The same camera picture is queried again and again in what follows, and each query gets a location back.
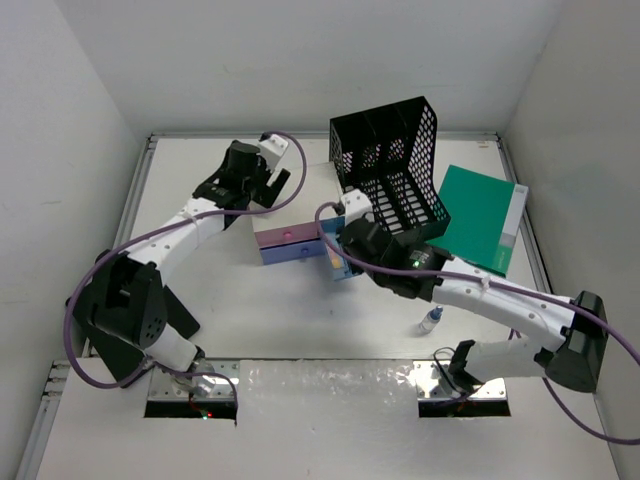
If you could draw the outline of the blue pulled-out drawer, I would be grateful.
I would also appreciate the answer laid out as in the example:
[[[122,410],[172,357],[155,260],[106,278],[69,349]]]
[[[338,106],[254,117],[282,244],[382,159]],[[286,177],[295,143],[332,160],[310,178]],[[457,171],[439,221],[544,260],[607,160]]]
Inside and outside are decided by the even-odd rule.
[[[357,277],[362,274],[362,271],[355,266],[352,266],[349,262],[347,262],[343,257],[338,255],[332,247],[338,248],[338,237],[344,228],[344,218],[334,217],[330,219],[325,219],[320,222],[322,231],[327,237],[329,243],[324,243],[327,258],[330,266],[331,276],[334,281],[342,281]],[[331,258],[332,257],[340,257],[342,260],[343,267],[340,269],[335,269],[332,267]]]

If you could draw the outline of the white drawer organizer box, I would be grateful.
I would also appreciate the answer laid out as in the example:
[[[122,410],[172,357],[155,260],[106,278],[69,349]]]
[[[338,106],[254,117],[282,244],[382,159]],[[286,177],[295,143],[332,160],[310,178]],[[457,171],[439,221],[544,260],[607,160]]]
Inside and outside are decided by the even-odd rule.
[[[319,205],[337,201],[342,190],[331,162],[307,168],[304,185],[284,208],[253,216],[251,223],[264,265],[323,256],[314,215]]]

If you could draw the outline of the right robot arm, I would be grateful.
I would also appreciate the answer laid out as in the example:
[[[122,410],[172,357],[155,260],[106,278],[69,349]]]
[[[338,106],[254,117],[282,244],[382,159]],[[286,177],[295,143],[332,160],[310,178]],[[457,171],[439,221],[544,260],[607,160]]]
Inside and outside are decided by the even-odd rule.
[[[582,393],[597,389],[608,334],[602,298],[542,299],[534,290],[427,243],[403,245],[367,215],[350,221],[342,249],[372,281],[408,299],[460,308],[520,333],[500,342],[464,340],[450,360],[445,383],[459,392],[507,377],[543,377]]]

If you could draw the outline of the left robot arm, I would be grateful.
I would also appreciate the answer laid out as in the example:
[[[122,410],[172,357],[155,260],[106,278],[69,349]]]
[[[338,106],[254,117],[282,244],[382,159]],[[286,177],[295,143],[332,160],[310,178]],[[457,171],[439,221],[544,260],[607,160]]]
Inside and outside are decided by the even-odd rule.
[[[75,295],[73,317],[118,385],[147,359],[187,372],[200,357],[190,341],[198,322],[167,285],[171,273],[208,238],[227,230],[251,203],[266,212],[290,173],[277,165],[287,140],[266,133],[257,144],[231,142],[219,168],[154,232],[104,253]]]

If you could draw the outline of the black mesh file organizer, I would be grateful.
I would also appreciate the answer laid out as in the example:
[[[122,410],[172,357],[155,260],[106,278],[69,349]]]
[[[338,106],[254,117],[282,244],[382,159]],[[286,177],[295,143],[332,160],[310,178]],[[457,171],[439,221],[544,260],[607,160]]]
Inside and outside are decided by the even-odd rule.
[[[401,242],[438,238],[451,221],[433,181],[437,124],[423,96],[329,121],[342,190],[364,193],[376,222]]]

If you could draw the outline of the small clear dropper bottle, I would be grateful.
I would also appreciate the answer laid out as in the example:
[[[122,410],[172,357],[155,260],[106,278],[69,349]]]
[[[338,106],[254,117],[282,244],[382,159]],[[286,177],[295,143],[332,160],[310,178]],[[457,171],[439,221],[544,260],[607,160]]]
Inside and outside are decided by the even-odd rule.
[[[434,328],[439,324],[442,315],[443,315],[443,307],[441,305],[437,305],[432,308],[419,323],[419,329],[423,334],[429,334],[434,330]]]

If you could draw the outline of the green notebook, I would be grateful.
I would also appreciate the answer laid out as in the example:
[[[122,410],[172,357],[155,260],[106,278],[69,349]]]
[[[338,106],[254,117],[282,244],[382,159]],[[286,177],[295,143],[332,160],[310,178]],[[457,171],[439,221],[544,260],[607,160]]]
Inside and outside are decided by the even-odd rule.
[[[495,275],[507,275],[529,188],[451,165],[439,198],[451,216],[430,243]]]

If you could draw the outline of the black notebook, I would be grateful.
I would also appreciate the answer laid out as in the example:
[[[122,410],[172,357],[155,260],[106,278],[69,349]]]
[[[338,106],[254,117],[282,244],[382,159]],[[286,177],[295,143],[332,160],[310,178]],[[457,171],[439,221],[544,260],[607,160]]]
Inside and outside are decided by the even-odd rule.
[[[200,324],[168,286],[164,288],[163,296],[168,313],[168,324],[183,337],[190,339],[199,331]],[[132,374],[142,362],[143,354],[134,346],[101,332],[87,322],[83,324],[82,330],[116,381],[123,380]]]

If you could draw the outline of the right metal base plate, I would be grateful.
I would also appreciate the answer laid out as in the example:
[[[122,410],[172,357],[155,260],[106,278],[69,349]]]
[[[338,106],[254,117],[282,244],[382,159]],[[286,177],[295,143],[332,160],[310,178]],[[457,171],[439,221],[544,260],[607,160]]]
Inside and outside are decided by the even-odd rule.
[[[454,387],[452,380],[445,380],[448,360],[415,360],[410,374],[411,382],[416,387],[418,400],[427,404],[474,402],[504,402],[507,400],[507,389],[503,379],[494,379],[482,385],[473,385],[471,392],[461,387]]]

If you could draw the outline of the metal base plate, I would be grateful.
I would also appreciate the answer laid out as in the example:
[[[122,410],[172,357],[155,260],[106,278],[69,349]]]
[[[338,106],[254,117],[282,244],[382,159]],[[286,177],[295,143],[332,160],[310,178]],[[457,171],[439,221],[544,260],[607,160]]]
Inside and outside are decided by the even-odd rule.
[[[494,379],[482,385],[473,385],[471,392],[461,387],[454,387],[452,380],[445,380],[448,360],[415,360],[410,374],[411,382],[416,387],[418,400],[427,404],[474,402],[504,402],[507,400],[507,389],[503,379]]]
[[[156,368],[151,375],[149,401],[234,400],[233,389],[239,385],[240,361],[203,358],[191,367],[201,376],[179,377]]]

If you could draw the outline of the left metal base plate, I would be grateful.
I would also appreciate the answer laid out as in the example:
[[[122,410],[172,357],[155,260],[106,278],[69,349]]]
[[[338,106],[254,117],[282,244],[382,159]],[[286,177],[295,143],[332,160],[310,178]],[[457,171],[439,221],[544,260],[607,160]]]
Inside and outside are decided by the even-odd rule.
[[[191,367],[201,376],[179,377],[156,368],[151,375],[149,401],[234,400],[233,389],[239,385],[240,361],[203,358]]]

